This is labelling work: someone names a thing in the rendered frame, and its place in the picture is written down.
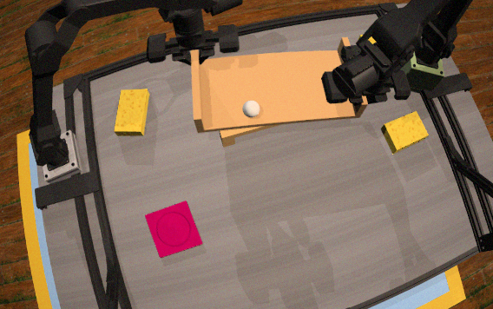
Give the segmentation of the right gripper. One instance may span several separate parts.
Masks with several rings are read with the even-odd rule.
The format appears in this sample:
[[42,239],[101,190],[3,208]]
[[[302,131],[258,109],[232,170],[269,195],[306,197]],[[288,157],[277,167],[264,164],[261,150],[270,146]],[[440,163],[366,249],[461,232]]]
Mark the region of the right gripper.
[[[337,89],[332,79],[332,71],[325,71],[321,77],[321,80],[327,102],[330,104],[347,102],[349,98],[345,97]],[[390,85],[388,86],[388,84]],[[362,96],[366,96],[368,104],[386,102],[388,100],[386,93],[391,91],[390,88],[394,88],[394,98],[396,100],[407,100],[410,96],[411,88],[403,70],[399,70],[397,74],[393,72],[391,75],[391,82],[390,78],[383,81],[378,80],[378,82],[370,86],[359,95],[355,96],[353,99],[349,99],[349,102],[353,103],[354,106],[357,106],[360,103],[363,103]]]

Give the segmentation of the white ball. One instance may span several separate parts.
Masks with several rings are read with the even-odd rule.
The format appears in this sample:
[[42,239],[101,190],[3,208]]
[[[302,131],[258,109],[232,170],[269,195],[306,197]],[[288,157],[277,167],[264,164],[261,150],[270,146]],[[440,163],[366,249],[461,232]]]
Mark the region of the white ball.
[[260,112],[260,105],[256,101],[247,101],[242,107],[242,111],[247,117],[255,117]]

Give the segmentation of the tan low table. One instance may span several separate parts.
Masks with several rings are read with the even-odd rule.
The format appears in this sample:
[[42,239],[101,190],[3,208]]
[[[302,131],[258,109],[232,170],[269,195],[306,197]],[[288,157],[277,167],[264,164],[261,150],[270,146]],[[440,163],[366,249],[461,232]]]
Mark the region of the tan low table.
[[276,127],[276,126],[279,126],[279,125],[221,130],[220,131],[220,138],[221,138],[221,141],[223,144],[223,148],[227,147],[227,146],[234,145],[235,144],[235,139],[234,139],[235,137],[251,134],[253,132],[261,131],[263,129],[272,128],[272,127]]

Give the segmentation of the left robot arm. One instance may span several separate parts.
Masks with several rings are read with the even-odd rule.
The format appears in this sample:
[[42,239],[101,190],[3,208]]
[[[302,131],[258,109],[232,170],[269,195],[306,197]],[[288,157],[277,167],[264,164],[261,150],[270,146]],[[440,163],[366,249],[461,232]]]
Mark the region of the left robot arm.
[[[242,0],[62,0],[45,10],[36,23],[26,29],[24,35],[33,73],[34,114],[30,117],[29,136],[37,166],[43,167],[47,164],[48,170],[51,171],[69,163],[68,144],[64,138],[60,138],[61,129],[56,111],[52,110],[53,75],[58,71],[62,57],[70,49],[80,28],[87,21],[132,10],[158,8],[165,23],[173,23],[176,30],[187,33],[197,30],[202,25],[202,10],[199,9],[203,9],[206,13],[211,11],[211,15],[215,16],[242,5],[242,2]],[[56,32],[56,24],[63,18],[65,19]],[[51,111],[53,122],[51,122]]]

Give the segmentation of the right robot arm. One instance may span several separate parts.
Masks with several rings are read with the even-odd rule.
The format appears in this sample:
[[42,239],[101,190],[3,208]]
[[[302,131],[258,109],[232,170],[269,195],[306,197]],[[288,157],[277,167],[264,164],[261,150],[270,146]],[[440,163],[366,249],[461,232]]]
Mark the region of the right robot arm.
[[332,70],[336,87],[352,99],[397,73],[414,51],[417,64],[438,69],[439,60],[449,58],[456,48],[457,23],[472,1],[411,0],[403,8],[390,10],[371,25],[357,45],[343,46],[340,55],[344,63]]

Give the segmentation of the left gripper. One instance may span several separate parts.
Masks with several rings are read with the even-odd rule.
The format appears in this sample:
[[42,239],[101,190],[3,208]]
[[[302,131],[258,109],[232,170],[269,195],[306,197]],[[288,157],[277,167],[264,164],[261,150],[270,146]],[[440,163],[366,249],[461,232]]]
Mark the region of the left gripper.
[[184,62],[190,66],[189,50],[199,50],[199,64],[202,65],[206,59],[214,56],[215,43],[220,44],[222,53],[237,52],[240,49],[238,30],[234,24],[218,26],[218,35],[213,35],[212,30],[204,30],[203,22],[197,30],[192,32],[184,33],[176,29],[174,31],[177,36],[169,38],[169,41],[166,41],[166,33],[152,35],[148,38],[147,59],[150,63],[163,62],[166,59],[165,49],[171,49],[173,61]]

